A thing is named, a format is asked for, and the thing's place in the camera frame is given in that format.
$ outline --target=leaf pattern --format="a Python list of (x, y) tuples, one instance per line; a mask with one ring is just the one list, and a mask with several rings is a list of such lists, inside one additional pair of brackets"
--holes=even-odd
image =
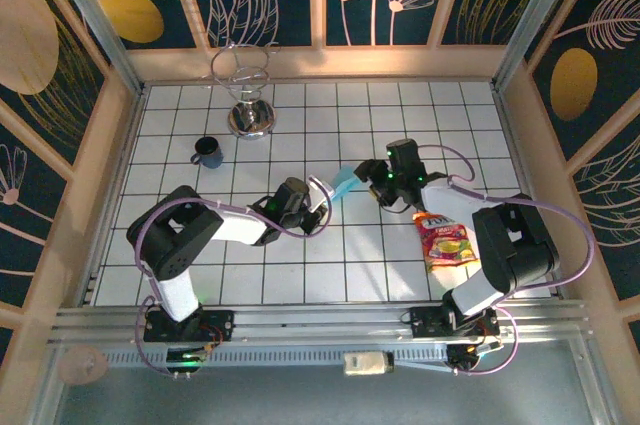
[(640, 0), (603, 0), (585, 26), (593, 48), (624, 50), (640, 31)]
[(278, 23), (278, 0), (209, 0), (207, 34), (213, 47), (273, 43)]
[(604, 247), (640, 243), (640, 137), (622, 151), (592, 161), (575, 177), (589, 222)]

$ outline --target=grid lines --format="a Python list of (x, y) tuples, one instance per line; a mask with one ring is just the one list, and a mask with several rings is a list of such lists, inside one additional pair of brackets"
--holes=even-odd
[[(228, 133), (222, 122), (228, 101), (220, 88), (152, 88), (93, 291), (94, 305), (133, 305), (144, 298), (148, 283), (134, 268), (124, 233), (145, 207), (179, 183), (191, 184), (207, 198), (250, 204), (273, 194), (287, 173), (298, 178), (314, 174), (330, 183), (341, 167), (355, 168), (374, 155), (383, 158), (377, 155), (386, 143), (415, 136), (418, 143), (420, 137), (444, 143), (444, 137), (454, 148), (471, 145), (469, 158), (479, 165), (480, 177), (474, 188), (504, 195), (518, 190), (495, 105), (487, 103), (488, 83), (438, 82), (437, 93), (426, 81), (277, 83), (268, 94), (282, 112), (282, 130), (276, 124), (269, 138), (255, 142)], [(216, 170), (189, 165), (193, 144), (205, 130), (217, 131), (225, 156)], [(421, 156), (430, 172), (464, 172), (462, 162), (448, 154), (421, 150)], [(205, 297), (205, 304), (225, 306), (439, 300), (447, 287), (467, 277), (466, 271), (464, 278), (459, 276), (462, 269), (427, 275), (417, 233), (411, 237), (411, 213), (389, 214), (369, 198), (359, 186), (334, 203), (326, 233), (301, 247), (287, 245), (289, 237), (276, 242), (280, 248), (271, 244), (260, 250), (212, 242), (203, 254), (206, 263), (192, 265), (196, 295)], [(415, 243), (399, 243), (412, 239)], [(135, 276), (135, 286), (122, 285)]]

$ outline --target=chrome base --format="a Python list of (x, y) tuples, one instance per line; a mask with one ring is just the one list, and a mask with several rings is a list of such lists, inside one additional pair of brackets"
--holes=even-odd
[(276, 125), (276, 111), (264, 100), (253, 103), (239, 102), (229, 112), (228, 125), (236, 137), (257, 140), (273, 131)]

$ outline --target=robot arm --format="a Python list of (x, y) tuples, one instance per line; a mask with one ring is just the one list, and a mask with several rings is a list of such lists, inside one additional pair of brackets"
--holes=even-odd
[[(288, 178), (274, 196), (247, 206), (245, 213), (213, 210), (201, 203), (184, 203), (161, 213), (146, 233), (141, 257), (153, 272), (158, 298), (169, 318), (181, 323), (198, 310), (200, 304), (193, 291), (189, 266), (210, 240), (264, 246), (278, 239), (281, 232), (259, 217), (284, 229), (301, 227), (306, 234), (311, 233), (327, 212), (326, 197), (316, 183), (323, 186), (329, 197), (332, 195), (331, 187), (314, 177), (309, 185)], [(199, 198), (191, 187), (177, 188), (129, 227), (127, 240), (135, 247), (149, 217), (167, 203)]]
[[(500, 204), (487, 208), (484, 201), (451, 190), (446, 186), (444, 174), (426, 172), (413, 140), (387, 145), (387, 155), (391, 169), (386, 161), (367, 160), (355, 170), (360, 180), (371, 184), (370, 190), (380, 205), (391, 206), (398, 198), (418, 210), (425, 210), (426, 204), (431, 212), (475, 231), (482, 270), (447, 292), (439, 310), (425, 307), (424, 313), (416, 312), (416, 321), (422, 323), (424, 329), (433, 330), (435, 335), (430, 336), (469, 332), (496, 300), (558, 265), (557, 250), (534, 207)], [(326, 197), (314, 185), (316, 181), (310, 180), (307, 185), (296, 178), (287, 179), (274, 196), (250, 205), (248, 209), (252, 214), (187, 203), (159, 215), (144, 238), (141, 257), (158, 282), (159, 298), (169, 319), (181, 324), (193, 318), (199, 309), (188, 267), (209, 240), (266, 245), (281, 232), (261, 218), (284, 229), (300, 227), (309, 235), (327, 212)], [(190, 187), (179, 187), (131, 225), (127, 232), (129, 242), (135, 245), (142, 227), (155, 210), (180, 198), (198, 199), (199, 196)], [(174, 228), (174, 223), (181, 225), (182, 230)]]

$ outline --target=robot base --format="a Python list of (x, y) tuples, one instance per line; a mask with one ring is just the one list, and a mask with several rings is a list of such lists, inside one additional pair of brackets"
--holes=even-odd
[(500, 335), (500, 325), (493, 309), (489, 308), (479, 316), (472, 317), (456, 329), (443, 315), (442, 307), (411, 308), (409, 317), (413, 338), (482, 338)]
[(164, 310), (153, 310), (147, 313), (144, 341), (228, 342), (233, 333), (233, 315), (231, 310), (211, 311), (199, 308), (182, 322), (176, 323)]

